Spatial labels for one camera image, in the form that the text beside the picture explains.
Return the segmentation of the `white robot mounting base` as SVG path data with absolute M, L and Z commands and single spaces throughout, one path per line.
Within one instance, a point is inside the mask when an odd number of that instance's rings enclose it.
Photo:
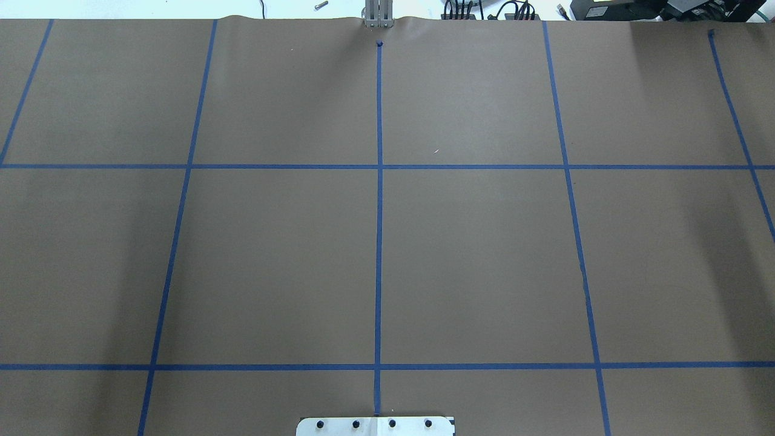
M 453 417 L 308 417 L 296 435 L 455 435 Z

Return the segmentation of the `aluminium frame post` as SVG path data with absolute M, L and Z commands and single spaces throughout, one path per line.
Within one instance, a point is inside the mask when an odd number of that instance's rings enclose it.
M 366 28 L 391 28 L 395 25 L 393 0 L 366 0 L 363 24 Z

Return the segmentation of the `black electronics box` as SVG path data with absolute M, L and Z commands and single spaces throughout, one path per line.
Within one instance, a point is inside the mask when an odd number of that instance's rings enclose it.
M 747 22 L 765 1 L 570 1 L 576 21 Z

